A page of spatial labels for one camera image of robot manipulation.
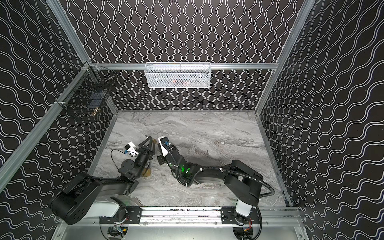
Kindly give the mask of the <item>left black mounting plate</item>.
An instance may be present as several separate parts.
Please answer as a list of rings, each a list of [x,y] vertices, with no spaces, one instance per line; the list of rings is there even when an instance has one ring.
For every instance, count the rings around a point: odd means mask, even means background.
[[[139,224],[142,217],[143,209],[140,207],[120,208],[113,217],[101,217],[101,224]]]

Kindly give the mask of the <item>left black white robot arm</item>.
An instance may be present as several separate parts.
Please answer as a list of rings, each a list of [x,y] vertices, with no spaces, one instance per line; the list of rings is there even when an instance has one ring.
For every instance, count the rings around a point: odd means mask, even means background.
[[[127,219],[126,204],[115,195],[131,194],[146,173],[155,154],[155,142],[147,137],[134,149],[136,159],[124,160],[117,178],[101,178],[87,173],[77,175],[49,203],[51,211],[67,225],[83,218],[109,218],[121,224]]]

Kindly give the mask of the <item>black mounting plate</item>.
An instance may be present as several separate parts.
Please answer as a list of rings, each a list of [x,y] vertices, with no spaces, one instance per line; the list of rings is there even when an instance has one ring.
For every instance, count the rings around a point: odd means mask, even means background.
[[[143,209],[140,207],[120,208],[113,217],[101,217],[101,224],[139,224],[142,217]]]
[[[235,207],[222,207],[220,209],[220,217],[222,224],[237,226],[249,225],[250,223],[252,223],[252,225],[258,225],[262,220],[262,216],[259,213],[259,209],[255,208],[252,208],[250,214],[245,217],[237,213]]]

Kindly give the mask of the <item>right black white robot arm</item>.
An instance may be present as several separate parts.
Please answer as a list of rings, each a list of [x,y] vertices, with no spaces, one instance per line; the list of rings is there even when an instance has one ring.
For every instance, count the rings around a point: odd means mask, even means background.
[[[240,160],[229,165],[206,167],[185,160],[175,146],[159,145],[160,164],[166,163],[179,184],[190,187],[205,182],[223,182],[237,197],[235,216],[247,218],[259,200],[275,194],[275,189],[264,181],[264,177]]]

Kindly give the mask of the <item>white mesh wall basket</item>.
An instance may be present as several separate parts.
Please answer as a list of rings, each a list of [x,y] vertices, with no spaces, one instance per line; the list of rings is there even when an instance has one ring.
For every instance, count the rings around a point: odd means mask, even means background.
[[[147,62],[145,77],[153,89],[206,89],[212,67],[209,62]]]

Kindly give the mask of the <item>large brass padlock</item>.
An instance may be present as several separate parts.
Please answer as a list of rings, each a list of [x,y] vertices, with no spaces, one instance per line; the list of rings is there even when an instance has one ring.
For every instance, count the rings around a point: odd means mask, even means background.
[[[151,169],[144,170],[142,173],[142,177],[150,177],[151,176]]]

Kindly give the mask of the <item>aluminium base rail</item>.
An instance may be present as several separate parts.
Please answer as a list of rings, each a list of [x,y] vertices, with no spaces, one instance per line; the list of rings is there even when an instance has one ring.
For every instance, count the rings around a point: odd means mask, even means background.
[[[128,207],[123,223],[107,217],[85,217],[76,227],[101,224],[129,227],[296,227],[301,214],[292,207],[252,208],[248,217],[236,213],[234,207]]]

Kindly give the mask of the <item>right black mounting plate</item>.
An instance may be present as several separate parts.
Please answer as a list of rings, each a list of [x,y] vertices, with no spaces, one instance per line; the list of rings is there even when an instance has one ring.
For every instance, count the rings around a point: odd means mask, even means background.
[[[262,220],[262,216],[259,213],[259,209],[255,208],[252,208],[250,214],[245,217],[237,213],[235,207],[222,207],[220,209],[220,217],[222,224],[237,226],[249,225],[250,223],[252,223],[252,225],[258,225]]]

